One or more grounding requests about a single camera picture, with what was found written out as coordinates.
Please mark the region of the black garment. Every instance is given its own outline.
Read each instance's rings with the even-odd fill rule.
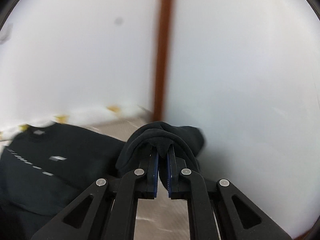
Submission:
[[[138,168],[140,160],[150,155],[152,147],[156,147],[159,156],[164,159],[171,144],[175,155],[184,159],[189,169],[199,172],[196,156],[204,145],[200,130],[191,126],[175,127],[165,122],[153,122],[135,131],[124,145],[116,162],[118,175],[122,177]],[[159,170],[159,177],[165,187],[166,174],[167,171]]]
[[[17,135],[0,159],[1,207],[23,232],[12,239],[30,239],[96,179],[116,175],[123,146],[118,139],[58,123]]]

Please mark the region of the silver rivet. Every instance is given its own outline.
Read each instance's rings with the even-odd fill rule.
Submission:
[[[230,182],[227,179],[221,179],[219,181],[219,184],[223,187],[228,187],[230,185]]]
[[[106,182],[106,180],[105,179],[98,179],[97,181],[96,181],[96,184],[98,185],[98,186],[103,186],[103,185],[105,185],[107,182]]]
[[[190,174],[191,174],[191,170],[189,170],[189,169],[183,169],[183,170],[181,171],[181,173],[182,173],[183,175],[190,175]]]
[[[134,174],[136,174],[136,175],[142,175],[144,173],[144,170],[143,169],[136,169],[135,171],[134,171]]]

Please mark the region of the black fabric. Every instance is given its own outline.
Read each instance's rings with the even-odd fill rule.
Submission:
[[[1,239],[30,239],[105,174],[115,176],[118,139],[66,124],[29,127],[0,159]]]
[[[140,160],[148,157],[152,147],[156,147],[159,156],[165,158],[170,145],[173,145],[177,157],[186,161],[189,169],[199,172],[196,156],[204,145],[200,130],[191,126],[175,127],[165,122],[153,122],[136,130],[124,145],[116,162],[118,176],[138,168]],[[166,170],[159,170],[162,184],[167,187]]]

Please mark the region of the triangular cutout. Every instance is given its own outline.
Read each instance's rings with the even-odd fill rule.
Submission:
[[[249,208],[237,195],[232,196],[232,201],[244,229],[252,228],[261,223],[261,218]]]
[[[74,210],[72,210],[67,216],[65,216],[63,222],[76,229],[79,229],[82,226],[85,215],[89,210],[92,200],[92,195],[87,196],[79,205],[74,208]]]

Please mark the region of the brown vertical bar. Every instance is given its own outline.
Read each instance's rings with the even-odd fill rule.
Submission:
[[[171,14],[172,0],[161,0],[153,121],[160,121],[163,117]]]

